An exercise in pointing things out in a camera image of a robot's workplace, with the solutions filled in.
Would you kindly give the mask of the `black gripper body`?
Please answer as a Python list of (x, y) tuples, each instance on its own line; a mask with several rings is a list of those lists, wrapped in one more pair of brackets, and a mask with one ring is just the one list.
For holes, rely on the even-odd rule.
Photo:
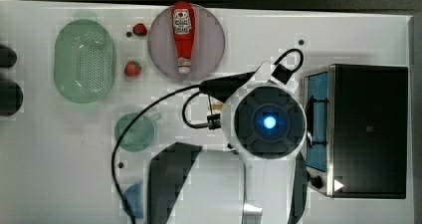
[(223, 104), (231, 101), (241, 101), (246, 97), (241, 94), (241, 89), (254, 76), (254, 72), (232, 75), (222, 78), (206, 80), (200, 83), (199, 91), (201, 94), (216, 99)]

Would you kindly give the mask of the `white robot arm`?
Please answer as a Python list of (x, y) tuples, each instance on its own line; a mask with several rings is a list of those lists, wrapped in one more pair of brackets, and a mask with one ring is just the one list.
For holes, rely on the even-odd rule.
[(287, 87), (289, 72), (256, 72), (201, 84), (223, 103), (230, 151), (175, 142), (150, 161), (146, 224), (302, 224), (307, 171), (306, 114)]

